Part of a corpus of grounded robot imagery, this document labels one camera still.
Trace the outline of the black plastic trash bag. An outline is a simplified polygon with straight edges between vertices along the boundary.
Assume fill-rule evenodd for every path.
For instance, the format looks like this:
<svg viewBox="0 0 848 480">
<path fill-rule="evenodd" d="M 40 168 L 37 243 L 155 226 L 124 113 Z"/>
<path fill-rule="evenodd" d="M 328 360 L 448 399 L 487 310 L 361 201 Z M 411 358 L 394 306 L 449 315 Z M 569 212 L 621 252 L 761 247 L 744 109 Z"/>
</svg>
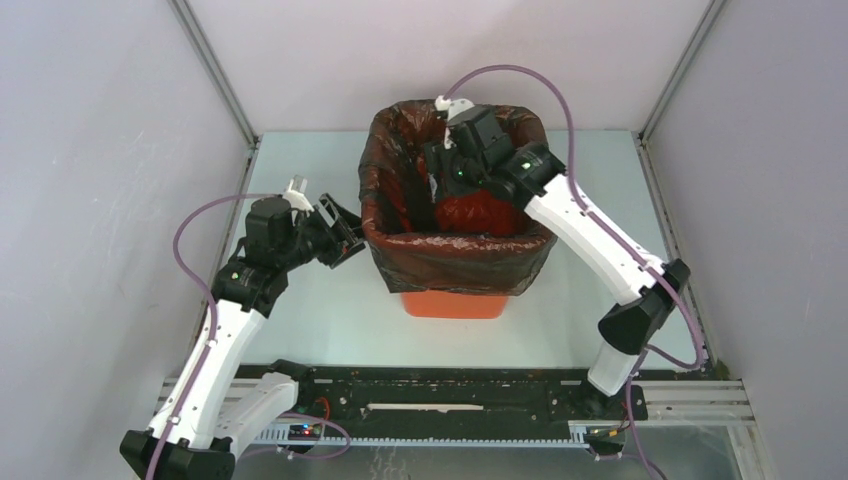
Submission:
<svg viewBox="0 0 848 480">
<path fill-rule="evenodd" d="M 378 111 L 358 165 L 362 226 L 392 293 L 519 296 L 557 242 L 540 223 L 481 190 L 434 199 L 423 147 L 445 122 L 431 99 Z"/>
</svg>

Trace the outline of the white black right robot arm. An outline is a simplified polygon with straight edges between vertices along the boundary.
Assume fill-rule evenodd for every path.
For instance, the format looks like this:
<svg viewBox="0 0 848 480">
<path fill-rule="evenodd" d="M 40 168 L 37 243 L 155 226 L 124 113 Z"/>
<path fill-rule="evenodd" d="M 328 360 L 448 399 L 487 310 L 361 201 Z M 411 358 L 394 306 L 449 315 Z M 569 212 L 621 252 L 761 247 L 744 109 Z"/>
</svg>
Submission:
<svg viewBox="0 0 848 480">
<path fill-rule="evenodd" d="M 585 195 L 547 146 L 514 146 L 493 108 L 444 97 L 434 105 L 446 121 L 443 140 L 424 148 L 434 197 L 487 191 L 522 210 L 563 240 L 613 295 L 616 303 L 599 321 L 602 343 L 581 392 L 588 414 L 610 416 L 649 340 L 677 308 L 689 267 L 639 246 Z"/>
</svg>

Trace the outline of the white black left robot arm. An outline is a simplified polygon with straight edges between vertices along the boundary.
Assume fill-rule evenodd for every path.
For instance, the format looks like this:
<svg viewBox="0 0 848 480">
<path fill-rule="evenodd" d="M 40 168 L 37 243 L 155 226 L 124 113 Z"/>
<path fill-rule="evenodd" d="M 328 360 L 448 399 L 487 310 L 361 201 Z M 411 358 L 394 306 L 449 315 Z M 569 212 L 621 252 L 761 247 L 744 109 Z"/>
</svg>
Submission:
<svg viewBox="0 0 848 480">
<path fill-rule="evenodd" d="M 245 233 L 211 284 L 203 331 L 170 395 L 120 454 L 141 479 L 229 479 L 255 438 L 284 413 L 304 416 L 315 388 L 294 373 L 270 372 L 230 408 L 224 400 L 252 340 L 288 286 L 312 261 L 335 268 L 361 251 L 361 218 L 323 194 L 251 194 Z"/>
</svg>

